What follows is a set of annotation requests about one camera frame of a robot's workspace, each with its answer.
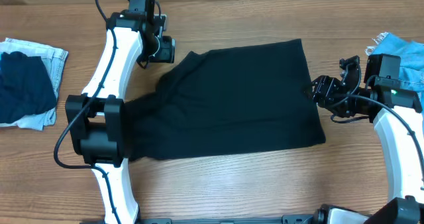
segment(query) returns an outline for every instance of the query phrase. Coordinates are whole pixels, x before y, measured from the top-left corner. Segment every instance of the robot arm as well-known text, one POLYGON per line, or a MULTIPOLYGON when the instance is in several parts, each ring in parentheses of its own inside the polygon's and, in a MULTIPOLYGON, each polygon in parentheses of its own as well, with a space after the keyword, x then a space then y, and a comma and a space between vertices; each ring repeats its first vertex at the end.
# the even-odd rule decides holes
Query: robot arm
POLYGON ((133 66, 136 62, 142 68, 146 68, 148 63, 174 62, 175 40, 162 36, 166 30, 166 15, 154 15, 154 5, 155 0, 130 0, 128 10, 112 14, 107 20, 106 45, 94 76, 83 89, 83 95, 70 95, 65 105, 68 122, 71 123, 95 95, 113 57, 113 30, 117 48, 103 87, 84 115, 70 126, 75 152, 83 156, 86 164, 96 166, 107 174, 105 177, 100 171, 92 169, 99 182, 107 224, 138 223, 140 219, 138 204, 131 190, 128 157, 133 143, 127 127, 129 116, 123 105, 133 66), (96 115, 104 115, 105 122, 90 122, 88 118, 96 115))
MULTIPOLYGON (((132 31, 131 28, 113 28, 117 38, 117 51, 111 69, 106 77, 103 89, 100 90, 98 98, 107 98, 114 95, 116 98, 125 99, 128 81, 136 59, 142 54, 143 43, 140 31, 132 31)), ((113 38, 110 30, 106 34, 106 45, 101 55, 99 65, 88 85, 82 93, 93 96, 97 86, 105 73, 112 54, 113 38)))
MULTIPOLYGON (((83 95, 70 95, 66 101, 66 115, 68 122, 72 124, 69 130, 75 152, 83 156, 86 164, 98 167, 106 173, 107 177, 100 171, 93 170, 105 205, 105 223, 108 224, 140 221, 140 211, 129 178, 128 157, 132 142, 127 127, 130 123, 127 120, 129 116, 123 105, 134 63, 145 68, 149 62, 174 61, 175 41, 169 36, 162 36, 162 32, 166 30, 166 15, 154 15, 154 5, 154 0, 130 0, 129 9, 112 14, 107 20, 107 41, 94 76, 82 91, 83 95), (112 30, 117 43, 115 58, 103 87, 92 99, 113 53, 112 30), (88 118, 96 115, 104 115, 105 122, 90 122, 88 118)), ((368 83, 372 76, 376 77, 370 83, 372 89, 359 87, 360 73, 357 71, 360 71, 360 66, 359 57, 356 56, 341 60, 341 81, 321 76, 313 82, 313 89, 307 92, 318 106, 339 117, 352 117, 357 113, 369 116, 382 142, 391 202, 370 218, 341 207, 323 205, 314 215, 302 215, 302 223, 416 223, 420 211, 424 213, 424 207, 415 201, 424 202, 423 172, 420 168, 423 161, 421 151, 418 152, 424 144, 423 118, 419 114, 422 108, 415 92, 399 88, 399 59, 388 55, 370 56, 364 80, 368 83), (406 128, 392 114, 367 100, 348 97, 352 94, 394 108, 412 130, 417 131, 419 148, 415 146, 406 128), (395 217, 391 215, 393 212, 397 213, 395 217)), ((283 220, 289 224, 299 223, 297 215, 285 215, 280 221, 283 220)))
POLYGON ((400 58, 387 54, 371 55, 364 78, 365 89, 359 87, 358 56, 341 60, 340 67, 343 71, 341 81, 320 76, 313 82, 313 90, 307 91, 307 94, 318 106, 338 117, 348 118, 358 113, 368 115, 382 143, 389 181, 389 203, 371 217, 323 205, 309 223, 416 223, 420 219, 420 211, 424 211, 420 204, 424 203, 423 117, 417 93, 400 89, 400 58), (415 131, 418 142, 414 142, 397 117, 377 103, 392 108, 415 131))

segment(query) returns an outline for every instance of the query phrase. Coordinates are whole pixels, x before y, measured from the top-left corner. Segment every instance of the table surface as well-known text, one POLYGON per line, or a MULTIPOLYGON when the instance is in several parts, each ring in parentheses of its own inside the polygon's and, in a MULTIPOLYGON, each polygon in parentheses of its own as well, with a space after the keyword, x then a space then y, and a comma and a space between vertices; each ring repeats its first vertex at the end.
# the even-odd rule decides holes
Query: table surface
MULTIPOLYGON (((106 4, 120 11, 125 4, 106 4)), ((177 41, 176 62, 187 53, 302 38, 312 78, 338 76, 339 58, 366 60, 372 38, 390 31, 424 42, 424 0, 263 0, 164 3, 166 34, 177 41)), ((101 219, 94 175, 54 163, 53 148, 67 125, 64 103, 90 80, 105 44, 105 25, 94 5, 0 7, 0 37, 64 48, 66 62, 56 124, 43 132, 0 129, 0 223, 78 223, 101 219)), ((127 95, 154 91, 174 65, 132 73, 127 95)), ((309 148, 232 156, 156 161, 130 166, 142 216, 173 219, 278 217, 311 213, 322 203, 365 214, 388 196, 384 158, 367 121, 335 124, 319 109, 327 143, 309 148)), ((81 164, 67 136, 60 150, 81 164)))

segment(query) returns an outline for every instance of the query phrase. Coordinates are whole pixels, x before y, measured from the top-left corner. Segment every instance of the black cloth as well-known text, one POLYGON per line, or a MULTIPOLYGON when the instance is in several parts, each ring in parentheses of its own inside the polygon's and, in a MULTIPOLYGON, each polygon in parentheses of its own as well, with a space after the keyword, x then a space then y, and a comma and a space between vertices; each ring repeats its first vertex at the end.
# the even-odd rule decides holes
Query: black cloth
POLYGON ((126 103, 131 160, 240 154, 325 142, 300 40, 190 52, 156 92, 126 103))
POLYGON ((41 57, 2 53, 0 123, 13 123, 24 115, 41 114, 55 106, 56 96, 41 57))

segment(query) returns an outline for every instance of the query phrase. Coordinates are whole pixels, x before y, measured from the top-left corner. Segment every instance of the folded clothing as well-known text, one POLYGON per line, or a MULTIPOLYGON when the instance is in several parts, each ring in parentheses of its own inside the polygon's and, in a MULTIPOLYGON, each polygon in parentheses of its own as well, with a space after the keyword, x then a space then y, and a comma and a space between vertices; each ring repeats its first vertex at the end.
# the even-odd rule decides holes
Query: folded clothing
POLYGON ((156 92, 126 103, 134 152, 156 159, 300 148, 325 142, 300 40, 190 52, 156 92))
POLYGON ((52 82, 41 57, 22 52, 2 53, 0 59, 0 123, 44 113, 56 106, 52 82))
MULTIPOLYGON (((62 80, 62 72, 68 52, 53 48, 49 45, 28 42, 12 38, 6 38, 4 42, 0 42, 0 53, 22 52, 27 56, 40 56, 42 63, 52 83, 53 92, 57 98, 59 97, 60 82, 62 80)), ((42 131, 43 126, 53 125, 56 121, 56 108, 39 115, 25 115, 17 121, 11 123, 0 123, 0 127, 18 126, 20 128, 35 129, 42 131)))
POLYGON ((365 53, 400 56, 401 88, 416 91, 424 107, 424 44, 405 41, 389 32, 379 34, 374 41, 377 45, 369 46, 365 53))

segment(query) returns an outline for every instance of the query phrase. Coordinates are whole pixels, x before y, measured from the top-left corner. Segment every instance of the blue denim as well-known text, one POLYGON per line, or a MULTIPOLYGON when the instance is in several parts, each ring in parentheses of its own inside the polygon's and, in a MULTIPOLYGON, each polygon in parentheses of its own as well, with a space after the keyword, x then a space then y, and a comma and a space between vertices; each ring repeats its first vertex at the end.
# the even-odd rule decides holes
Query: blue denim
MULTIPOLYGON (((62 72, 68 51, 60 48, 53 48, 48 45, 38 44, 35 42, 27 42, 12 38, 6 38, 4 42, 0 42, 0 53, 11 53, 14 51, 22 52, 27 56, 40 56, 47 73, 52 80, 53 92, 56 99, 59 98, 59 87, 62 81, 62 72)), ((19 128, 34 129, 42 131, 46 125, 54 125, 56 122, 56 108, 53 108, 39 115, 25 115, 18 121, 10 124, 0 123, 0 127, 18 126, 19 128)))
POLYGON ((365 50, 370 54, 391 54, 401 57, 399 79, 401 88, 416 91, 424 107, 424 44, 407 42, 394 34, 385 32, 374 39, 377 46, 365 50))

